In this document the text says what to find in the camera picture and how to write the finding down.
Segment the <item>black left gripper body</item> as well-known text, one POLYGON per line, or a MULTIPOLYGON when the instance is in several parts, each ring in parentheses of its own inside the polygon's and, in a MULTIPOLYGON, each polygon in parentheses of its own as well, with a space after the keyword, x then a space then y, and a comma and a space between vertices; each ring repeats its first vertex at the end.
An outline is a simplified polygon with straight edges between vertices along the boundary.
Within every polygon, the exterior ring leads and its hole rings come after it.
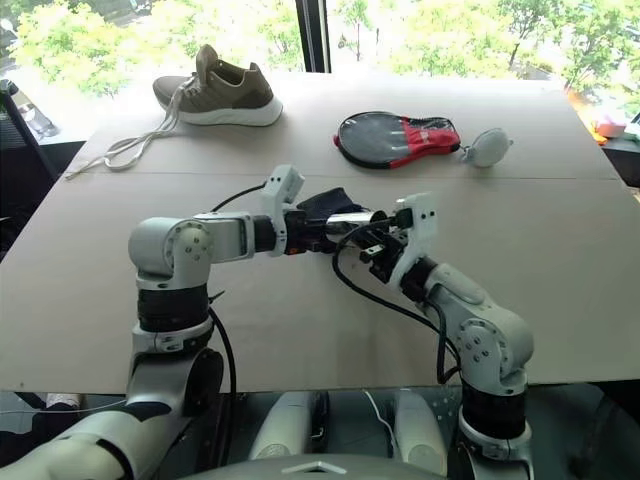
POLYGON ((313 252, 311 245, 313 241, 327 239, 325 227, 307 227, 305 225, 307 214, 302 210, 290 210, 284 215, 286 226, 286 255, 298 255, 306 252, 313 252))

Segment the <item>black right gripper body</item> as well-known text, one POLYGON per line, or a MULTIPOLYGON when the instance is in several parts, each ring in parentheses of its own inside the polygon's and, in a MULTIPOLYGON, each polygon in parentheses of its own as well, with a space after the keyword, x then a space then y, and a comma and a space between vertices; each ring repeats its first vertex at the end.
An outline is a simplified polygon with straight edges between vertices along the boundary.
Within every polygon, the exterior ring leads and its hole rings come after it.
POLYGON ((369 272, 382 283, 388 283, 392 271, 408 243, 404 230, 375 230, 373 233, 379 252, 371 255, 369 272))

